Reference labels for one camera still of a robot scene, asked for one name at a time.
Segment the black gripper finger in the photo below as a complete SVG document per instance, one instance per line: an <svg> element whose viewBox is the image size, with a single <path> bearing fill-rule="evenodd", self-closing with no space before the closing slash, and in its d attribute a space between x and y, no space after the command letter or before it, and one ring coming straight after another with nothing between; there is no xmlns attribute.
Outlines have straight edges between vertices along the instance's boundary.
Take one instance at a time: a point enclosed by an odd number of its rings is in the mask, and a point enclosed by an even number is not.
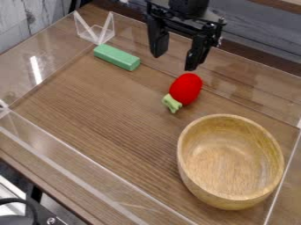
<svg viewBox="0 0 301 225"><path fill-rule="evenodd" d="M191 48L186 56L185 70L193 71L205 62L209 50L219 44L222 26L205 24L193 36Z"/></svg>
<svg viewBox="0 0 301 225"><path fill-rule="evenodd" d="M170 33L166 30L163 21L151 15L147 16L147 30L150 52L155 58L159 58L169 50Z"/></svg>

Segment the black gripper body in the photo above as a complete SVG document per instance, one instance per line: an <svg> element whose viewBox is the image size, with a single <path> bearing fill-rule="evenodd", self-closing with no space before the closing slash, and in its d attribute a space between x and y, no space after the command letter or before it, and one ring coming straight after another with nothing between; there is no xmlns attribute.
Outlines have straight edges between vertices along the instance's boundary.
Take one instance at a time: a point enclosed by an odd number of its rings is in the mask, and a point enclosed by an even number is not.
<svg viewBox="0 0 301 225"><path fill-rule="evenodd" d="M209 9L209 0L146 0L146 21L151 30L165 29L170 24L195 27L226 25L226 20Z"/></svg>

